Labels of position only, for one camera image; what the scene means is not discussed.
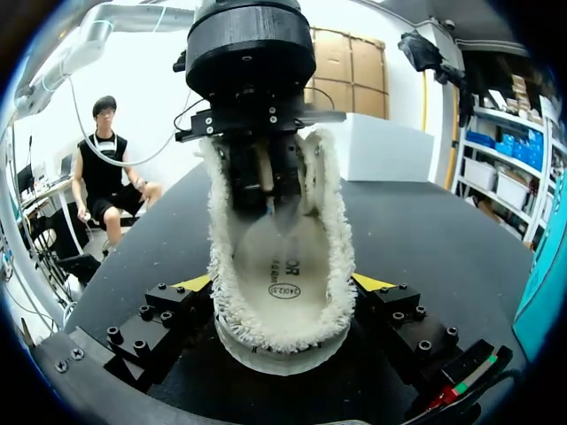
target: glasses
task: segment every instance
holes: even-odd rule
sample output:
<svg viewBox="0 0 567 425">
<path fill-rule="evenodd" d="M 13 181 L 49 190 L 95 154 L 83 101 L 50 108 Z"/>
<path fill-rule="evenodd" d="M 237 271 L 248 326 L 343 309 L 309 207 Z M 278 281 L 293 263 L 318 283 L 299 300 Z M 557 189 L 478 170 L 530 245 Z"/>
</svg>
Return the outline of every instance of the glasses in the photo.
<svg viewBox="0 0 567 425">
<path fill-rule="evenodd" d="M 98 113 L 97 116 L 98 117 L 104 117 L 106 115 L 109 115 L 109 116 L 112 117 L 114 115 L 114 109 L 108 109 L 108 110 L 105 110 L 105 111 L 101 111 L 101 112 Z"/>
</svg>

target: black sleeveless shirt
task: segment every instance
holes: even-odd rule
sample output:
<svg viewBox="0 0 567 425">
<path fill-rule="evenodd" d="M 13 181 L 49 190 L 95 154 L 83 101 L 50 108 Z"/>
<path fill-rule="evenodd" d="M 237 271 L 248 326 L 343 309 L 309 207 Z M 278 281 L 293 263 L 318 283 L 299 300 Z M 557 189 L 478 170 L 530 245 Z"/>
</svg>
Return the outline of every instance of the black sleeveless shirt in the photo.
<svg viewBox="0 0 567 425">
<path fill-rule="evenodd" d="M 95 143 L 93 135 L 89 139 Z M 114 134 L 107 139 L 97 137 L 100 143 L 112 142 L 114 144 Z M 119 135 L 116 136 L 116 152 L 104 152 L 108 158 L 122 161 L 124 151 L 128 141 Z M 113 166 L 104 162 L 83 140 L 79 143 L 79 150 L 82 156 L 82 179 L 87 187 L 87 194 L 90 199 L 109 197 L 112 193 L 117 193 L 122 189 L 122 167 Z"/>
</svg>

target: white fur lining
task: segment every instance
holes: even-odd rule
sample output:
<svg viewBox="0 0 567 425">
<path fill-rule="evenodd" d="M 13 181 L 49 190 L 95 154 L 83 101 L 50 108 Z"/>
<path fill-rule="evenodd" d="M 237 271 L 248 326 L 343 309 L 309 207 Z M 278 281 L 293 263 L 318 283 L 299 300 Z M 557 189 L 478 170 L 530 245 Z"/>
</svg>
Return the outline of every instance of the white fur lining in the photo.
<svg viewBox="0 0 567 425">
<path fill-rule="evenodd" d="M 299 329 L 293 334 L 276 333 L 266 327 L 254 314 L 242 296 L 232 260 L 233 244 L 229 237 L 228 210 L 230 206 L 229 186 L 222 172 L 222 163 L 214 138 L 201 140 L 200 148 L 211 177 L 209 212 L 211 225 L 211 263 L 208 273 L 213 281 L 214 309 L 223 316 L 229 329 L 243 343 L 272 352 L 293 353 L 316 346 L 347 329 L 354 312 L 356 288 L 349 283 L 354 271 L 354 253 L 351 228 L 346 222 L 345 204 L 340 195 L 338 161 L 332 135 L 326 130 L 315 130 L 305 141 L 297 137 L 307 166 L 306 197 L 308 205 L 318 207 L 322 224 L 329 240 L 329 276 L 327 285 L 328 304 L 312 326 Z M 310 154 L 318 149 L 316 155 Z M 321 200 L 318 201 L 314 173 L 317 161 L 324 165 L 324 182 Z"/>
</svg>

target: black shorts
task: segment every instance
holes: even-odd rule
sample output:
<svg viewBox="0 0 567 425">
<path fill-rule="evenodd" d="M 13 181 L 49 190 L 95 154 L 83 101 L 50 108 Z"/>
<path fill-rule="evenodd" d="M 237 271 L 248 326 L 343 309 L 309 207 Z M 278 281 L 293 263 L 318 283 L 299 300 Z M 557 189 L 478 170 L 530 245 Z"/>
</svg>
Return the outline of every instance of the black shorts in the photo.
<svg viewBox="0 0 567 425">
<path fill-rule="evenodd" d="M 132 216 L 135 216 L 143 204 L 142 194 L 132 183 L 128 186 L 124 186 L 117 193 L 113 193 L 109 197 L 93 197 L 92 199 L 89 197 L 89 199 L 87 199 L 87 208 L 89 209 L 90 215 L 93 220 L 98 221 L 102 228 L 106 228 L 106 210 L 112 206 L 128 211 Z"/>
</svg>

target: fuzzy white slipper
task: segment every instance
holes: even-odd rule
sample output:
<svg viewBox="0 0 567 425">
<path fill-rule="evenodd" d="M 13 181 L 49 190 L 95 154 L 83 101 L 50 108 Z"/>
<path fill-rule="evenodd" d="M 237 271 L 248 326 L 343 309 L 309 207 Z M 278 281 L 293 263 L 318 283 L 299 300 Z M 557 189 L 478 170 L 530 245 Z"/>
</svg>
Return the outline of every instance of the fuzzy white slipper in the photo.
<svg viewBox="0 0 567 425">
<path fill-rule="evenodd" d="M 236 239 L 221 145 L 221 138 L 200 144 L 212 180 L 208 273 L 217 332 L 230 354 L 254 370 L 305 372 L 345 340 L 356 294 L 349 283 L 353 246 L 332 137 L 324 130 L 305 140 L 296 136 L 302 197 L 289 212 L 286 231 L 268 208 Z"/>
</svg>

